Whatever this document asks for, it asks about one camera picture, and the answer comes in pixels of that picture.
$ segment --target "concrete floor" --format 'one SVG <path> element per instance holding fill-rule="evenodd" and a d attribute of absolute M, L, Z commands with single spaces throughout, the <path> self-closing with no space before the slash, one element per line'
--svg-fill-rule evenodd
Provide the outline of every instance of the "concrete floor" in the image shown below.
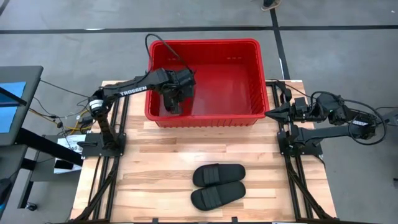
<path fill-rule="evenodd" d="M 270 26 L 270 14 L 261 12 L 260 5 L 259 0 L 10 0 L 0 16 L 0 30 Z M 285 0 L 276 12 L 280 26 L 398 24 L 395 0 Z M 165 39 L 255 38 L 261 44 L 266 78 L 282 78 L 273 31 L 158 34 Z M 0 66 L 42 65 L 43 80 L 90 95 L 102 80 L 142 75 L 147 66 L 144 36 L 0 35 Z M 374 107 L 398 106 L 398 30 L 282 31 L 281 36 L 291 79 L 304 80 L 308 93 L 326 90 Z M 58 115 L 75 113 L 76 102 L 82 100 L 43 83 L 35 96 Z M 32 107 L 40 110 L 37 102 Z M 60 131 L 31 114 L 24 127 L 37 134 Z M 397 134 L 397 128 L 389 127 L 384 142 L 368 147 L 349 138 L 323 141 L 329 184 L 342 220 L 398 220 L 398 189 L 392 182 L 398 177 Z M 35 183 L 29 201 L 39 205 L 36 212 L 15 209 L 26 176 L 20 171 L 0 223 L 63 222 L 72 207 L 79 173 L 58 182 Z"/>

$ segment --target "shoe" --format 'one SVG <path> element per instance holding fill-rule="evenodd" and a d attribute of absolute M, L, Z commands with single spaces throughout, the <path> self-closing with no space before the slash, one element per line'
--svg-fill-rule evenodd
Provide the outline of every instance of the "shoe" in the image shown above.
<path fill-rule="evenodd" d="M 236 181 L 196 190 L 191 194 L 191 201 L 195 208 L 210 211 L 243 198 L 245 194 L 244 185 Z"/>
<path fill-rule="evenodd" d="M 265 6 L 261 6 L 261 10 L 262 11 L 268 11 L 270 9 L 274 9 L 276 7 L 278 7 L 280 5 L 280 3 L 282 2 L 282 0 L 275 0 L 274 3 L 272 3 L 270 6 L 265 7 Z"/>
<path fill-rule="evenodd" d="M 197 168 L 193 173 L 193 184 L 209 187 L 244 179 L 246 171 L 240 164 L 210 164 Z"/>

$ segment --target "wooden table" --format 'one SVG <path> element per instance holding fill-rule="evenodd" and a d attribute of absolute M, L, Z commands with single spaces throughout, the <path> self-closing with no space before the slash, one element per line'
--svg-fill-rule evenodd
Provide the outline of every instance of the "wooden table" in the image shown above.
<path fill-rule="evenodd" d="M 110 83 L 115 82 L 105 81 L 103 85 Z M 304 91 L 301 81 L 289 83 Z M 273 109 L 272 91 L 268 88 L 267 92 Z M 294 98 L 301 96 L 294 90 L 292 93 Z M 294 220 L 285 162 L 276 139 L 277 122 L 266 118 L 248 127 L 159 128 L 144 115 L 145 95 L 130 96 L 127 146 L 119 165 L 112 222 L 151 222 L 152 218 L 160 222 L 230 222 L 231 217 L 238 217 L 240 222 Z M 301 126 L 313 128 L 312 123 Z M 98 132 L 99 127 L 93 127 L 93 131 Z M 314 156 L 302 156 L 302 160 L 309 191 L 327 213 L 336 216 L 323 164 Z M 87 205 L 96 161 L 95 157 L 84 161 L 71 218 Z M 239 163 L 246 168 L 246 196 L 201 212 L 190 201 L 190 194 L 197 189 L 192 174 L 202 165 L 217 162 Z M 302 195 L 297 192 L 305 217 Z M 107 196 L 106 192 L 100 217 L 104 217 Z"/>

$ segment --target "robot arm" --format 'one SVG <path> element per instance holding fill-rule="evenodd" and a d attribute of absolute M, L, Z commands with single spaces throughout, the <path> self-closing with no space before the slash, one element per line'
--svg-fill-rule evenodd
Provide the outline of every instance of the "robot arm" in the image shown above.
<path fill-rule="evenodd" d="M 296 98 L 290 104 L 291 92 L 279 83 L 282 90 L 283 104 L 266 112 L 266 116 L 282 123 L 289 124 L 290 130 L 278 134 L 279 142 L 283 148 L 317 147 L 322 139 L 350 136 L 355 139 L 370 139 L 375 135 L 377 117 L 362 111 L 348 108 L 340 96 L 321 92 L 314 104 L 307 105 L 305 98 Z M 335 127 L 305 129 L 299 128 L 293 121 L 316 121 L 318 123 L 329 120 Z"/>
<path fill-rule="evenodd" d="M 179 103 L 193 97 L 194 85 L 195 79 L 189 69 L 176 72 L 160 68 L 133 80 L 100 87 L 88 101 L 90 113 L 101 129 L 103 149 L 115 150 L 118 147 L 118 136 L 108 122 L 108 113 L 118 98 L 153 90 L 163 95 L 168 112 L 181 114 Z"/>

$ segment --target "red plastic bin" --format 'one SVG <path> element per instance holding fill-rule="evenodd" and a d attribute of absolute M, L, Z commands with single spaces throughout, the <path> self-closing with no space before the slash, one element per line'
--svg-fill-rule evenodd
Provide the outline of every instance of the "red plastic bin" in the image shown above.
<path fill-rule="evenodd" d="M 249 126 L 269 109 L 261 49 L 254 39 L 167 40 L 196 71 L 193 102 L 172 115 L 154 91 L 146 95 L 145 115 L 163 128 Z M 184 66 L 161 41 L 150 47 L 153 69 Z"/>

